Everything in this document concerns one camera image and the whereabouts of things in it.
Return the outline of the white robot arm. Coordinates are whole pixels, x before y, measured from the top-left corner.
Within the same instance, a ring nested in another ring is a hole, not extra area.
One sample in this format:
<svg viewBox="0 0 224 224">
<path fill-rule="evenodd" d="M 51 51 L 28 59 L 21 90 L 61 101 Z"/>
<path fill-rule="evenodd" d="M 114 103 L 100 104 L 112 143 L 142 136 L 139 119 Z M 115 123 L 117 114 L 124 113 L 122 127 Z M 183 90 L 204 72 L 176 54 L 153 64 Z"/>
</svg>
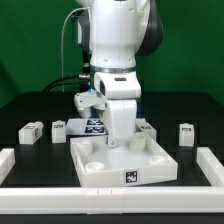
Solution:
<svg viewBox="0 0 224 224">
<path fill-rule="evenodd" d="M 137 56 L 151 55 L 161 44 L 163 26 L 156 0 L 77 0 L 81 46 L 91 54 L 94 89 L 78 93 L 75 105 L 84 118 L 96 109 L 108 131 L 107 144 L 129 141 L 135 131 L 141 86 Z"/>
</svg>

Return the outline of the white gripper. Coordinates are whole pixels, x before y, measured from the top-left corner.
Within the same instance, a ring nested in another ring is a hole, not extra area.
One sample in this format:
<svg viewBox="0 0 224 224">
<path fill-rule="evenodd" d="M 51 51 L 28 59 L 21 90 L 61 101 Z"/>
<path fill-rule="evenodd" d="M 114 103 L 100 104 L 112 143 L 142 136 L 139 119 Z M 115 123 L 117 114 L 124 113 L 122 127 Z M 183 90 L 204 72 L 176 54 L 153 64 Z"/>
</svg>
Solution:
<svg viewBox="0 0 224 224">
<path fill-rule="evenodd" d="M 116 140 L 128 140 L 135 130 L 137 103 L 135 99 L 107 100 L 102 118 L 109 134 L 107 144 L 114 148 Z"/>
</svg>

